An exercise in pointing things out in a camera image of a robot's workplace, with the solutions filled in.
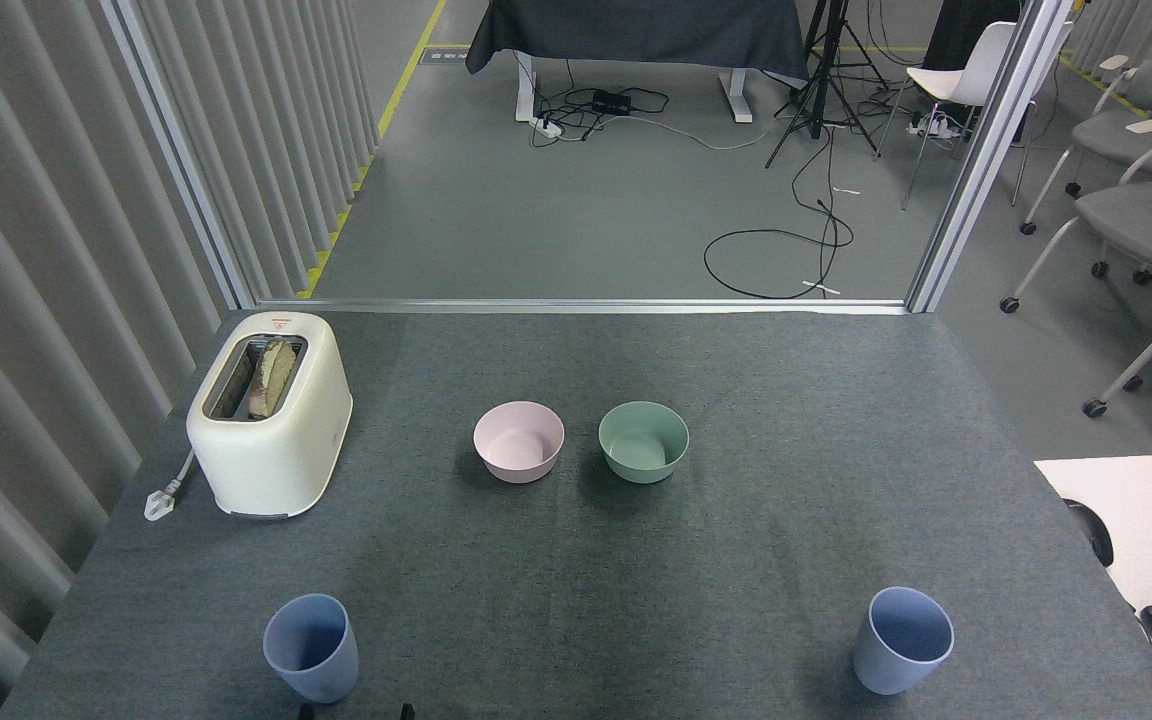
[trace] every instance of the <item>toaster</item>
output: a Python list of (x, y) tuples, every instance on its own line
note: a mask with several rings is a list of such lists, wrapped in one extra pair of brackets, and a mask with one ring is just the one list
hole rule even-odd
[[(274, 341), (296, 355), (282, 393), (260, 418), (252, 416), (253, 388), (265, 347)], [(329, 325), (317, 314), (258, 313), (229, 333), (212, 361), (189, 406), (185, 432), (221, 510), (289, 518), (328, 487), (351, 410)]]

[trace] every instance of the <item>plastic cup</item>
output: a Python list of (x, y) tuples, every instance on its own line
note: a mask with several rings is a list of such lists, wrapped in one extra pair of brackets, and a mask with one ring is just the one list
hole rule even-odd
[(487, 410), (473, 427), (473, 449), (491, 473), (507, 483), (539, 480), (558, 462), (563, 422), (553, 410), (525, 400)]
[(630, 483), (669, 477), (687, 452), (687, 424), (666, 406), (637, 400), (613, 407), (598, 424), (598, 444), (614, 473)]
[(280, 607), (265, 626), (265, 661), (309, 702), (329, 705), (358, 682), (358, 644), (344, 606), (321, 593)]
[(870, 691), (902, 694), (953, 650), (954, 626), (937, 601), (912, 588), (885, 588), (869, 601), (851, 666)]

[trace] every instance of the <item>pink bowl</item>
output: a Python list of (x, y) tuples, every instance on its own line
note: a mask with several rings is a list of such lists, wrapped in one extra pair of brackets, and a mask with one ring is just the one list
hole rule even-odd
[(563, 447), (563, 422), (525, 400), (488, 410), (473, 427), (473, 447), (488, 470), (507, 483), (539, 480)]

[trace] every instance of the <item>toaster slot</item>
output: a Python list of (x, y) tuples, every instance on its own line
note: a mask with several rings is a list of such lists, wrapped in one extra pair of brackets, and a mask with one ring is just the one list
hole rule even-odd
[[(252, 380), (256, 378), (256, 369), (260, 365), (262, 354), (265, 346), (271, 341), (282, 340), (291, 346), (296, 351), (296, 361), (291, 364), (291, 374), (287, 378), (288, 389), (296, 382), (296, 374), (301, 370), (301, 361), (305, 357), (308, 341), (301, 336), (279, 336), (278, 334), (256, 334), (256, 336), (243, 338), (234, 343), (228, 359), (225, 359), (223, 369), (215, 379), (214, 386), (207, 392), (204, 402), (204, 412), (212, 420), (235, 420), (236, 423), (255, 423), (251, 416), (251, 391)], [(274, 414), (283, 404), (287, 391), (279, 397), (274, 406)]]

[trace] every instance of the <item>desk leg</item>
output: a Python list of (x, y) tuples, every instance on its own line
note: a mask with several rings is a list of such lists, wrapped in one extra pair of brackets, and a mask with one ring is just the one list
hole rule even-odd
[(536, 73), (531, 69), (531, 55), (515, 53), (518, 59), (518, 101), (513, 108), (513, 119), (521, 123), (531, 120), (536, 94)]
[(719, 73), (718, 82), (722, 83), (727, 104), (732, 106), (732, 118), (737, 123), (752, 123), (755, 114), (745, 100), (745, 68), (732, 68), (730, 73)]

